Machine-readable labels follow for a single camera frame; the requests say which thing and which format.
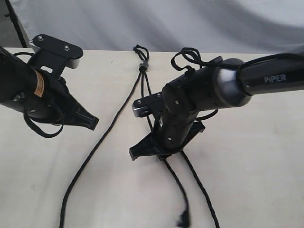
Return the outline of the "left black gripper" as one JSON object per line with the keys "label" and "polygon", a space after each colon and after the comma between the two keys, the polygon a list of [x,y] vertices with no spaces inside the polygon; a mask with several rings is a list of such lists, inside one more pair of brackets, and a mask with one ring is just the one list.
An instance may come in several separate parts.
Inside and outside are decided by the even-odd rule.
{"label": "left black gripper", "polygon": [[70,94],[64,78],[28,68],[22,71],[22,85],[25,120],[95,130],[99,118],[90,114]]}

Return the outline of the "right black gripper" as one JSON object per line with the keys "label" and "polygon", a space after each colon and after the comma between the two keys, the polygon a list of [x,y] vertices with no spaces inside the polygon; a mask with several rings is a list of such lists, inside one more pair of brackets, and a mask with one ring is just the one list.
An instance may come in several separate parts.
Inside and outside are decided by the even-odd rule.
{"label": "right black gripper", "polygon": [[172,155],[181,154],[184,147],[205,130],[201,121],[196,121],[198,113],[177,115],[164,108],[156,130],[148,134],[136,145],[129,148],[133,161],[139,157],[158,156],[160,161]]}

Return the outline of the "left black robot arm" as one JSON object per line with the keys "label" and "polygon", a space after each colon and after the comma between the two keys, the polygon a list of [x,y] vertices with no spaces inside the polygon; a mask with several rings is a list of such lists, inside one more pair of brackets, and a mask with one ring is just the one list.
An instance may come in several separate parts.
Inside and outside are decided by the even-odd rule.
{"label": "left black robot arm", "polygon": [[34,132],[45,138],[36,123],[81,126],[94,130],[99,119],[90,114],[71,94],[62,72],[65,67],[77,68],[83,51],[70,46],[68,51],[39,48],[30,60],[23,60],[0,49],[0,104],[23,114]]}

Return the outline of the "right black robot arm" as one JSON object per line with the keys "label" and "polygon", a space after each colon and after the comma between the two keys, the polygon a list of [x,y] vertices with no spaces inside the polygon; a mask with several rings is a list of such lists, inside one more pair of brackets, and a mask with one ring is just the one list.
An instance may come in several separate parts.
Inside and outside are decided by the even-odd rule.
{"label": "right black robot arm", "polygon": [[129,149],[133,160],[143,156],[167,158],[183,148],[205,126],[201,111],[242,107],[252,96],[304,88],[304,48],[260,57],[248,62],[217,57],[201,60],[197,50],[181,54],[199,69],[182,68],[183,74],[163,89],[133,103],[136,117],[154,116],[153,130]]}

